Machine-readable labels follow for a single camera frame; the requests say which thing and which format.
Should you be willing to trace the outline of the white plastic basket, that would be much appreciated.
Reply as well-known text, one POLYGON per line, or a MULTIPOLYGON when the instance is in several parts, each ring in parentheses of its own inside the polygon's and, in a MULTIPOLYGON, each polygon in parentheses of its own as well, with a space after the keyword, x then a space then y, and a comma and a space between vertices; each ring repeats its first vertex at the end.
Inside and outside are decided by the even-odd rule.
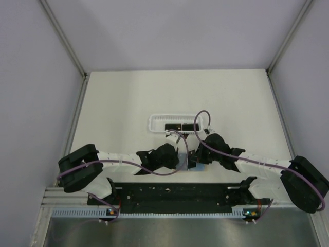
POLYGON ((148 128, 153 133, 176 130, 182 134, 193 134, 194 120, 193 114, 153 114, 149 118, 148 128))

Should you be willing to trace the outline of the beige card holder wallet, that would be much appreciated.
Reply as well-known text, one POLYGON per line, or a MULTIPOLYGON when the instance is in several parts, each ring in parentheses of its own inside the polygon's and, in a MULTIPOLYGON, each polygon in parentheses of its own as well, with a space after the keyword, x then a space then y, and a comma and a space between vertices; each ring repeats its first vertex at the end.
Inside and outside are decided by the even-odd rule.
POLYGON ((183 167, 182 167, 183 171, 193 171, 193 172, 205 171, 206 170, 205 165, 201 164, 201 163, 197 163, 193 157, 194 157, 194 154, 192 152, 190 152, 188 155, 188 164, 186 164, 184 162, 184 160, 186 158, 186 154, 179 153, 178 154, 179 162, 176 165, 176 168, 179 168, 181 165, 183 165, 183 167))

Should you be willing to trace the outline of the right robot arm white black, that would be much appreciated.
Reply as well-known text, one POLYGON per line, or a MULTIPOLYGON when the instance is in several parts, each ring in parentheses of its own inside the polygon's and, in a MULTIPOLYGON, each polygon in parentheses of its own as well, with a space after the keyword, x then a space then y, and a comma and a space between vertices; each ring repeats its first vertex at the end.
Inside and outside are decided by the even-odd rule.
POLYGON ((326 208, 328 179, 305 157, 276 160, 230 147, 218 133, 198 132, 188 136, 194 154, 192 161, 219 165, 222 170, 251 178, 240 190, 240 198, 250 204, 256 199, 291 202, 306 213, 326 208))

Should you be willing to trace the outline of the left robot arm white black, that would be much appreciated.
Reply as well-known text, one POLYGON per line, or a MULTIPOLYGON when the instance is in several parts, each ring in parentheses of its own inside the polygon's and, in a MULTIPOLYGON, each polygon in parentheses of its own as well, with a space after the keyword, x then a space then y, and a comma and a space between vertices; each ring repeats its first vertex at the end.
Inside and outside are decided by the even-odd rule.
POLYGON ((117 196, 111 175, 161 175, 157 171, 160 168, 175 173, 179 162, 178 148, 170 144, 133 154, 101 152, 94 144, 87 144, 58 161, 57 180, 66 193, 83 191, 111 204, 117 196))

